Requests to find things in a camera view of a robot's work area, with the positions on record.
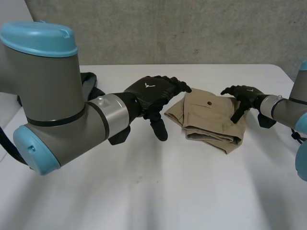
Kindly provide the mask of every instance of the robotic thumb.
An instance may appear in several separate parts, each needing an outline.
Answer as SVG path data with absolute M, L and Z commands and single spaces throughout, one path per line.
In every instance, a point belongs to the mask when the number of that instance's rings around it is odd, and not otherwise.
M 154 134 L 160 141 L 166 141 L 168 138 L 167 130 L 162 119 L 150 121 L 150 126 L 153 128 Z

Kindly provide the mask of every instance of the blue joint cover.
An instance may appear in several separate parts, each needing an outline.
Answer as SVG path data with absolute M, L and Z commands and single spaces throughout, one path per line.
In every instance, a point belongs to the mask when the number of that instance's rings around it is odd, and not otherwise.
M 295 130 L 307 134 L 307 113 L 304 113 L 299 118 L 299 120 L 295 124 Z
M 300 71 L 307 71 L 307 61 L 303 61 L 301 66 L 299 67 Z
M 39 175 L 46 175 L 61 167 L 50 149 L 26 126 L 14 131 L 13 140 L 22 158 Z
M 295 157 L 295 168 L 297 175 L 304 181 L 307 181 L 307 141 L 299 147 Z
M 0 40 L 11 49 L 41 57 L 64 58 L 78 53 L 73 31 L 64 25 L 42 22 L 4 23 Z

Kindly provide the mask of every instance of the table surface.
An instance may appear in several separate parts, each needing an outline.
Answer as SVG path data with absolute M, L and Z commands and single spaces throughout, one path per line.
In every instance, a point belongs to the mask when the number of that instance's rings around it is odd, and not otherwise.
M 147 75 L 176 76 L 215 94 L 250 85 L 287 98 L 293 85 L 273 65 L 81 66 L 81 71 L 94 72 L 106 93 L 121 92 Z M 163 117 L 166 142 L 155 137 L 149 121 L 136 119 L 125 143 L 104 142 L 47 176 L 6 155 L 0 163 L 0 229 L 306 229 L 307 182 L 297 176 L 299 144 L 289 128 L 263 129 L 253 110 L 242 146 L 225 155 L 186 140 L 181 128 Z M 25 123 L 20 109 L 5 132 L 12 138 Z

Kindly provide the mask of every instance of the concrete wall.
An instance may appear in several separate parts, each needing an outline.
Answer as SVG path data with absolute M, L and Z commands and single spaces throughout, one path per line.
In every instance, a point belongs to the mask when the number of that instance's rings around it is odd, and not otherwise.
M 271 63 L 307 59 L 306 0 L 26 0 L 34 20 L 75 30 L 81 64 Z

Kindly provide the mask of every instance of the folded khaki pants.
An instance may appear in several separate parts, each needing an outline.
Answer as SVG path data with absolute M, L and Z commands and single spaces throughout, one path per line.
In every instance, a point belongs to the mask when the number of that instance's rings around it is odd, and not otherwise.
M 242 144 L 246 128 L 247 112 L 236 124 L 230 120 L 238 107 L 235 98 L 192 89 L 165 115 L 186 130 L 187 139 L 201 140 L 228 154 Z

